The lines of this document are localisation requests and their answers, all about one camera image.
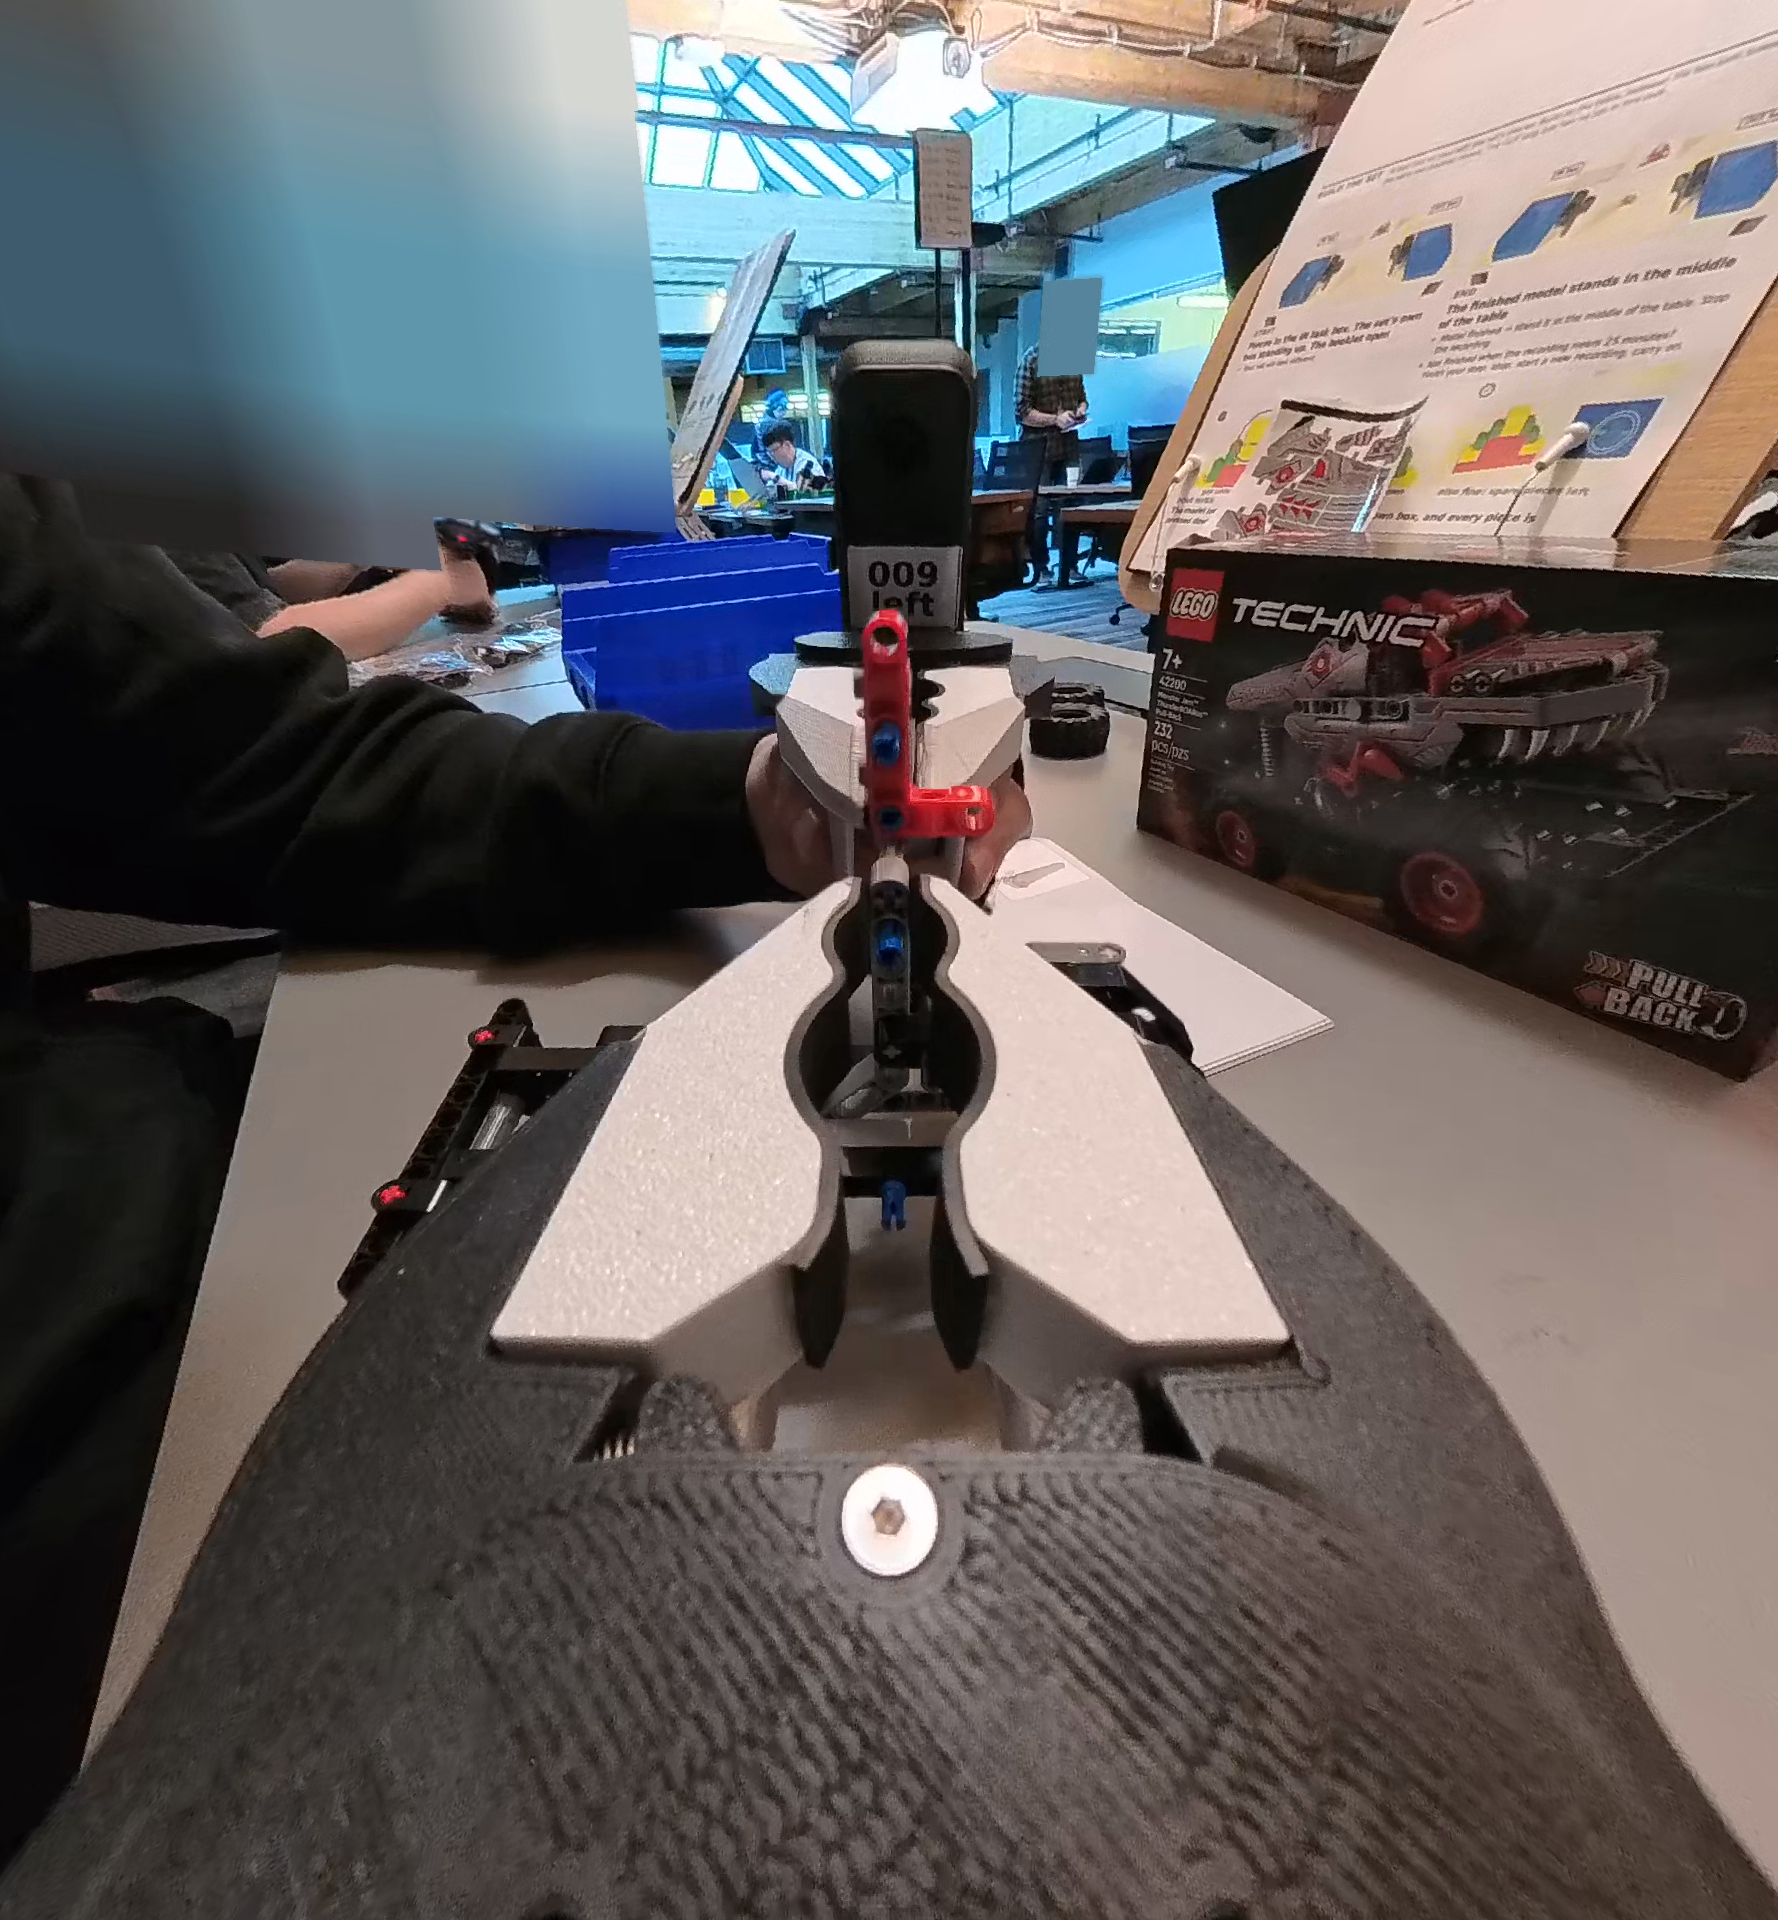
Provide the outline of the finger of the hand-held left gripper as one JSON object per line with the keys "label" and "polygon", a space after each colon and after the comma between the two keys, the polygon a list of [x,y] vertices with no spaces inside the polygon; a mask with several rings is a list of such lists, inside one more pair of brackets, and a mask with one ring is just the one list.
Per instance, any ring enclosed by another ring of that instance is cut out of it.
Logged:
{"label": "finger of the hand-held left gripper", "polygon": [[1023,734],[1008,668],[919,674],[919,787],[995,787],[1019,762]]}
{"label": "finger of the hand-held left gripper", "polygon": [[776,708],[781,760],[845,834],[869,831],[858,668],[793,664]]}

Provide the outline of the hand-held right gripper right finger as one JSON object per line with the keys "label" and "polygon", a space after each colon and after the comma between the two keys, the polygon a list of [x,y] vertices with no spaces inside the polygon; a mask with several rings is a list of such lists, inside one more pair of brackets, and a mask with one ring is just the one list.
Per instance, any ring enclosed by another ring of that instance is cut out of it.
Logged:
{"label": "hand-held right gripper right finger", "polygon": [[1204,1078],[950,884],[919,887],[944,930],[941,1011],[976,1052],[943,1146],[950,1355],[1041,1407],[1081,1379],[1283,1358],[1284,1317],[1186,1130]]}

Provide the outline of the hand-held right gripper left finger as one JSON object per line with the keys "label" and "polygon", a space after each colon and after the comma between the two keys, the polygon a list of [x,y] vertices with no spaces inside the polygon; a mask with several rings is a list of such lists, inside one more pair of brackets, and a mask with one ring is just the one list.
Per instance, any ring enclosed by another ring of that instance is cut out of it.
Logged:
{"label": "hand-held right gripper left finger", "polygon": [[838,882],[652,1020],[595,1119],[489,1332],[509,1362],[701,1379],[748,1444],[806,1358],[794,1282],[847,1270],[840,1150],[806,1083],[817,1016],[847,1014]]}

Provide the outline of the red toy beam assembly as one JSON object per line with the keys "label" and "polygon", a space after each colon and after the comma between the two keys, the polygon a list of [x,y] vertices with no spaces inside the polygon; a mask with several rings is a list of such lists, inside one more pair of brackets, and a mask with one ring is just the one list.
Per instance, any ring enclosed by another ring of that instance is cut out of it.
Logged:
{"label": "red toy beam assembly", "polygon": [[912,840],[982,838],[997,817],[988,787],[925,787],[916,782],[912,687],[908,621],[898,610],[878,610],[860,630],[864,824],[883,849]]}

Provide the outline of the person's left forearm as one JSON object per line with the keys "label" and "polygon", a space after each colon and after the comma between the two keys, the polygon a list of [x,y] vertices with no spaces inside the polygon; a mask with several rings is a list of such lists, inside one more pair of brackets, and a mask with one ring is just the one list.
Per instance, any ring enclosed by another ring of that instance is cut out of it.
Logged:
{"label": "person's left forearm", "polygon": [[232,913],[348,947],[537,953],[685,909],[782,900],[753,776],[772,741],[620,711],[526,723],[401,681],[348,687],[326,640],[268,737],[256,853],[220,855]]}

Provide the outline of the grey desk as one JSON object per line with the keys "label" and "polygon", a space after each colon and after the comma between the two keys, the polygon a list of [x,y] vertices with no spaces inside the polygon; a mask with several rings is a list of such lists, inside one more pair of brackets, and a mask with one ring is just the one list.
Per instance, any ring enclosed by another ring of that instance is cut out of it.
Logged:
{"label": "grey desk", "polygon": [[[1036,762],[1036,832],[1333,1025],[1216,1078],[1408,1270],[1562,1505],[1659,1720],[1778,1883],[1778,1060],[1728,1084],[1137,832],[1144,720]],[[300,953],[246,1118],[91,1740],[147,1665],[255,1431],[339,1306],[374,1189],[467,1027],[659,1014],[779,911],[496,968]]]}

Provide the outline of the person's left hand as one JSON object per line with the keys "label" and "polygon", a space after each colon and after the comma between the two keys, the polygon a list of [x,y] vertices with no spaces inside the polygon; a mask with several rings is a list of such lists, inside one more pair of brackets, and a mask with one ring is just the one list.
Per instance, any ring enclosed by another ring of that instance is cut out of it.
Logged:
{"label": "person's left hand", "polygon": [[[952,884],[968,900],[986,900],[1004,860],[1033,832],[1033,812],[1019,776],[1020,762],[995,782],[993,827],[960,853]],[[810,900],[847,878],[848,858],[838,860],[833,853],[830,817],[784,766],[772,734],[758,739],[746,801],[764,868],[782,897]]]}

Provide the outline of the tagged blue plastic bin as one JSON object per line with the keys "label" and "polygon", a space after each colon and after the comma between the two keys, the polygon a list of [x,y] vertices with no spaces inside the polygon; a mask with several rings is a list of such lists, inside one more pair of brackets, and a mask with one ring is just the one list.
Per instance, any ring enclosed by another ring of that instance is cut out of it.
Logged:
{"label": "tagged blue plastic bin", "polygon": [[749,673],[840,625],[835,577],[810,567],[564,588],[561,654],[592,710],[675,729],[756,718]]}

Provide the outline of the white instruction booklet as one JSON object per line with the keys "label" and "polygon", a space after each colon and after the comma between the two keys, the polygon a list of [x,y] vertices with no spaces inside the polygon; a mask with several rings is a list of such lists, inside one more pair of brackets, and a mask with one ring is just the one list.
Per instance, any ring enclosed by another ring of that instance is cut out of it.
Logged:
{"label": "white instruction booklet", "polygon": [[1130,900],[1053,840],[1020,840],[986,904],[1048,958],[1092,962],[1155,1014],[1175,1016],[1206,1077],[1333,1030],[1329,1016]]}

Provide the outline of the sign on pole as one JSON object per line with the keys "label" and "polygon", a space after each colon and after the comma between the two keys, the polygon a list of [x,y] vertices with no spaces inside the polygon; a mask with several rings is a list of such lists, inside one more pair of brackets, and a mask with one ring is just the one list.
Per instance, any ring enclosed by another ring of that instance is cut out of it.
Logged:
{"label": "sign on pole", "polygon": [[974,351],[976,225],[974,137],[960,129],[916,129],[914,158],[916,242],[932,255],[937,335]]}

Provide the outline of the curled sticker sheet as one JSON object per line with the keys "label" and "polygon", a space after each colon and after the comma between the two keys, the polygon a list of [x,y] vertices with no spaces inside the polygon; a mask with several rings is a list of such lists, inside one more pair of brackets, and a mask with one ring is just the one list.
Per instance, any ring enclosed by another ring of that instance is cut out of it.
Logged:
{"label": "curled sticker sheet", "polygon": [[1204,538],[1316,542],[1359,536],[1403,466],[1425,402],[1368,413],[1281,402],[1247,422],[1233,466],[1220,473]]}

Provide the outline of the black monitor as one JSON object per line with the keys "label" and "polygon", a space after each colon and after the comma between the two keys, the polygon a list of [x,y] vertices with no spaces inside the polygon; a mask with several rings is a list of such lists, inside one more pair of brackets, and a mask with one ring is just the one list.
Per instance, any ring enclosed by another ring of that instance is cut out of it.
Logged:
{"label": "black monitor", "polygon": [[1328,150],[1317,149],[1214,190],[1216,246],[1232,298],[1283,242],[1326,158]]}

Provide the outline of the black toy set box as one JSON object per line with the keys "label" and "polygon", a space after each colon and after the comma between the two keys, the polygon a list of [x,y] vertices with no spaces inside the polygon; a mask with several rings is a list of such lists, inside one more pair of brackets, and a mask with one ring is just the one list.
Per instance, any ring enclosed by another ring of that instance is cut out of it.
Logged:
{"label": "black toy set box", "polygon": [[1778,545],[1186,540],[1137,824],[1742,1083],[1778,1057]]}

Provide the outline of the printed instruction sheet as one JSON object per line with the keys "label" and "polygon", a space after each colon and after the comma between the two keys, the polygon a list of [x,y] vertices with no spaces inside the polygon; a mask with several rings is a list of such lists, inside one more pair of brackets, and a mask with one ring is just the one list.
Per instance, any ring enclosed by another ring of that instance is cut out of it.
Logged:
{"label": "printed instruction sheet", "polygon": [[1778,280],[1778,2],[1410,5],[1213,420],[1408,416],[1375,527],[1610,538]]}

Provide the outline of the person's black clothed torso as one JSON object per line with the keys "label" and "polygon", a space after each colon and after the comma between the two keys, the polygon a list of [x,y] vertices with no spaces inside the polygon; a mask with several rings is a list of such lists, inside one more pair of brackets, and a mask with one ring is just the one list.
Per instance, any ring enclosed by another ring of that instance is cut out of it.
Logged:
{"label": "person's black clothed torso", "polygon": [[41,991],[30,911],[303,938],[217,878],[312,673],[286,633],[0,471],[0,1876],[84,1756],[248,1077],[194,1004]]}

